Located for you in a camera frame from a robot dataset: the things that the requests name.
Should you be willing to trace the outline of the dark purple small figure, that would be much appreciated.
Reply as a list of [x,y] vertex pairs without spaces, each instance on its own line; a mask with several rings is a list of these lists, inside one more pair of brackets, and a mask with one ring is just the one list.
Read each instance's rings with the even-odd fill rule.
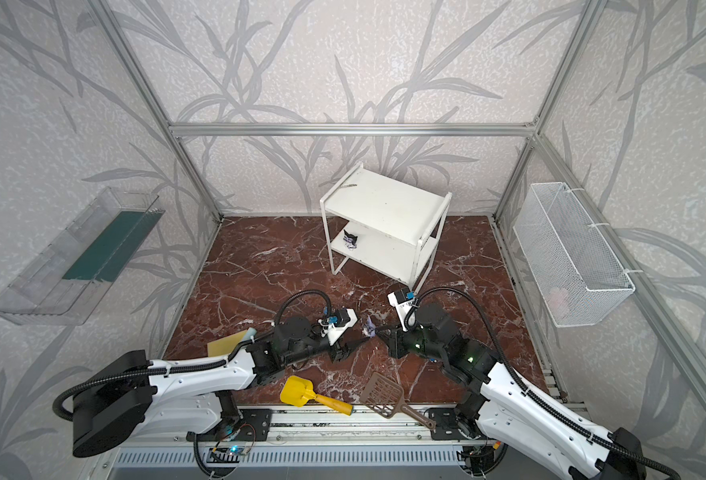
[[371,318],[366,319],[366,321],[364,322],[364,324],[362,326],[362,331],[369,338],[373,338],[376,336],[377,327],[374,325]]

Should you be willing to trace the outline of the black purple Kuromi figure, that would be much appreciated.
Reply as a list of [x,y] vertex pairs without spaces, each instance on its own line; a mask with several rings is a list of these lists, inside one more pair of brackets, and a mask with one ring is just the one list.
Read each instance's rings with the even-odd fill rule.
[[343,242],[348,249],[356,249],[358,236],[343,230]]

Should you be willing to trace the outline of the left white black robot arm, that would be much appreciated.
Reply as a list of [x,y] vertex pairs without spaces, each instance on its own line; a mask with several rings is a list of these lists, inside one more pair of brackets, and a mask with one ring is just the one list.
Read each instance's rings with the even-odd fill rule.
[[268,385],[288,366],[322,354],[333,361],[347,359],[361,343],[341,339],[357,322],[350,308],[317,322],[295,316],[216,357],[150,360],[142,350],[130,351],[59,394],[52,410],[71,423],[76,458],[96,456],[138,436],[224,433],[242,417],[234,392]]

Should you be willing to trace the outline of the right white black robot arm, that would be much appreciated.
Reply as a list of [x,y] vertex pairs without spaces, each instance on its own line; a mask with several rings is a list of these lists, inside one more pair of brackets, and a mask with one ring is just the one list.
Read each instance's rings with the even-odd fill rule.
[[645,457],[630,431],[609,431],[585,419],[508,367],[500,353],[463,336],[440,305],[419,305],[409,292],[392,293],[388,300],[399,324],[380,338],[393,357],[435,361],[464,387],[455,415],[465,435],[498,440],[561,479],[644,479],[651,470],[679,478],[674,469]]

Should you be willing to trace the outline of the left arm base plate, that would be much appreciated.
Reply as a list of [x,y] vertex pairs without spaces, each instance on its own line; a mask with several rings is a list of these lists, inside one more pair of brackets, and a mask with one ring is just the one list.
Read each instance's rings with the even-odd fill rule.
[[273,411],[269,408],[247,408],[240,414],[238,420],[221,420],[207,436],[217,441],[265,442]]

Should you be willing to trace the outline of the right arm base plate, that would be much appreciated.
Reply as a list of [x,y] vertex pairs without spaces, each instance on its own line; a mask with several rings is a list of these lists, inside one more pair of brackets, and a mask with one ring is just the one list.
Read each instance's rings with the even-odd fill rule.
[[431,431],[431,439],[434,441],[462,441],[466,440],[465,435],[459,428],[457,415],[453,408],[429,408],[425,412],[426,416],[433,420],[436,428]]

